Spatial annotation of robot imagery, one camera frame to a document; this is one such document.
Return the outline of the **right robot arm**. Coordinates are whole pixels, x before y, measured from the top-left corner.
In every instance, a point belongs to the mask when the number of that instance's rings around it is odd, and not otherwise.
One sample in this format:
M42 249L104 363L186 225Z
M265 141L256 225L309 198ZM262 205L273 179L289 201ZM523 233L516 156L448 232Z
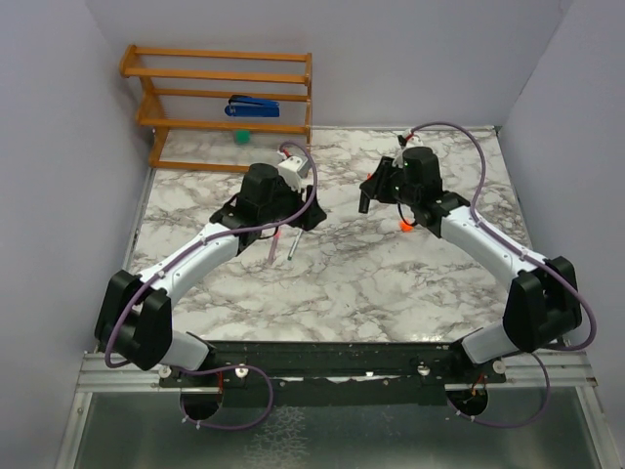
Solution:
M358 210L371 201L405 205L416 225L471 256L506 289L502 319L463 337L448 359L450 374L470 382L484 363L546 347L582 322L572 264L564 257L539 258L483 220L469 200L444 189L438 157L426 147L384 156L359 186Z

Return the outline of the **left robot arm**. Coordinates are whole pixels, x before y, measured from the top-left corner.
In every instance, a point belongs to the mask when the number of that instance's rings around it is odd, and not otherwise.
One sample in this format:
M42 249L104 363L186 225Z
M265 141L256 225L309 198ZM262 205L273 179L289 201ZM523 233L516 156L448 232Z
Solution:
M308 232L325 220L316 198L312 163L289 156L276 166L254 163L240 189L200 232L166 259L131 274L121 270L108 282L95 329L107 366L158 364L182 369L201 386L215 376L216 363L202 339L173 327L173 309L217 267L241 254L266 231L283 225Z

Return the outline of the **white green-tipped pen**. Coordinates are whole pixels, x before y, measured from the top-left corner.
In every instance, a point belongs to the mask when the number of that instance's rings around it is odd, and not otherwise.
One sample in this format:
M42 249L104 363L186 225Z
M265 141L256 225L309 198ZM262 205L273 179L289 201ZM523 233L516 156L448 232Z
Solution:
M297 235L295 236L295 238L294 238L294 240L293 240L293 242L291 244L291 247L289 249L288 255L287 255L287 260L288 261L292 261L293 260L303 234L304 234L304 231L299 231L297 233Z

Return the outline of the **black orange highlighter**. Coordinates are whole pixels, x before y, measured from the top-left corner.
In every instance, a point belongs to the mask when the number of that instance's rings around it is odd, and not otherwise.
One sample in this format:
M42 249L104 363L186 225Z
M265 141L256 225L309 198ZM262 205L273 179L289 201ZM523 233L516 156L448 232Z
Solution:
M370 195L365 191L361 191L358 203L358 212L360 214L367 214L369 212L370 201Z

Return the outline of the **pink highlighter pen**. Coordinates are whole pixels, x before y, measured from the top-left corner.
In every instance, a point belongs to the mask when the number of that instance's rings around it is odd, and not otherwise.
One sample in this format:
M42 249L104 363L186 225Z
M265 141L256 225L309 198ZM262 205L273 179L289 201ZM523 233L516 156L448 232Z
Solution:
M276 258L276 251L277 251L277 246L279 244L279 240L280 240L280 231L277 231L272 237L271 237L271 248L270 248L270 252L269 252L269 256L268 256L268 263L270 265L273 264L273 262L275 261Z

